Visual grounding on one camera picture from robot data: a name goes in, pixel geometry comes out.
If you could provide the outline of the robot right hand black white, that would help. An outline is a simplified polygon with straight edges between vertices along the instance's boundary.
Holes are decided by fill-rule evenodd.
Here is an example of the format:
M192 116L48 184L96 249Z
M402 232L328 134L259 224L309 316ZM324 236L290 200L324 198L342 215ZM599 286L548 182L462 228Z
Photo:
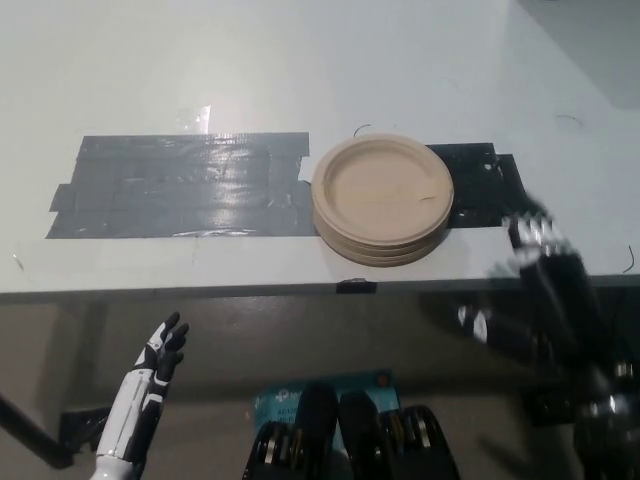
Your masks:
M548 210L533 207L504 217L530 316L511 319L490 307L461 305L456 320L465 336L522 364L558 364L569 371L609 367L615 348L581 255Z

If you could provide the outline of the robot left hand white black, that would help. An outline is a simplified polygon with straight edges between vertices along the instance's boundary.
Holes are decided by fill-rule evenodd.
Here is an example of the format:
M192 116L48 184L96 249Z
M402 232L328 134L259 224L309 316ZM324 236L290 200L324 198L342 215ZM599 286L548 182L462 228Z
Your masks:
M145 463L170 382L184 358L188 330L174 312L151 335L120 385L97 447L98 458L131 467Z

